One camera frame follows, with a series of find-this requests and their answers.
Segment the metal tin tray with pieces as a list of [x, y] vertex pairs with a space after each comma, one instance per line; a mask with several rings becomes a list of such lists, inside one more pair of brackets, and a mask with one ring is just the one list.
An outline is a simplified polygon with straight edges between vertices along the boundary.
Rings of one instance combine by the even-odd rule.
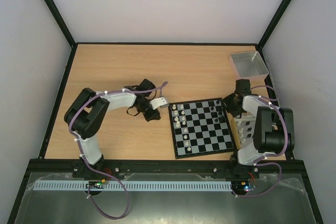
[[232, 118], [230, 126], [238, 149], [253, 142], [256, 118], [250, 113], [243, 113], [240, 118]]

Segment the black white chess board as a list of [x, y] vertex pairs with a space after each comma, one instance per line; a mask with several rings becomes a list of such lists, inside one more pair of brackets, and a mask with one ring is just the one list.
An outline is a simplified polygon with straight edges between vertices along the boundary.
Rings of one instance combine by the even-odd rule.
[[237, 150], [222, 98], [172, 103], [168, 110], [176, 159]]

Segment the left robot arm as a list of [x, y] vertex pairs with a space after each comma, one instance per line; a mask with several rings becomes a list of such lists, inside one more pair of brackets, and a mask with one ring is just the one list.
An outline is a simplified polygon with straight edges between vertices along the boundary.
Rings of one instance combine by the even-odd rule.
[[156, 87], [148, 79], [139, 85], [125, 86], [119, 90], [97, 92], [84, 88], [76, 97], [64, 116], [69, 132], [75, 137], [80, 150], [80, 158], [89, 165], [95, 165], [103, 158], [99, 148], [97, 133], [107, 112], [119, 108], [136, 108], [146, 121], [159, 120], [160, 113], [153, 105], [151, 93], [162, 91], [164, 82]]

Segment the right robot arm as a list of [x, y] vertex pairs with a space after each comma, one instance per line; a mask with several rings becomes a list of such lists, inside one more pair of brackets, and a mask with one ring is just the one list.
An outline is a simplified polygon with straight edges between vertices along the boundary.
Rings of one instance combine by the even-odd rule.
[[248, 79], [236, 81], [235, 91], [223, 98], [237, 150], [229, 159], [229, 172], [239, 178], [257, 173], [257, 165], [291, 152], [295, 146], [293, 111], [276, 106], [276, 99], [253, 93]]

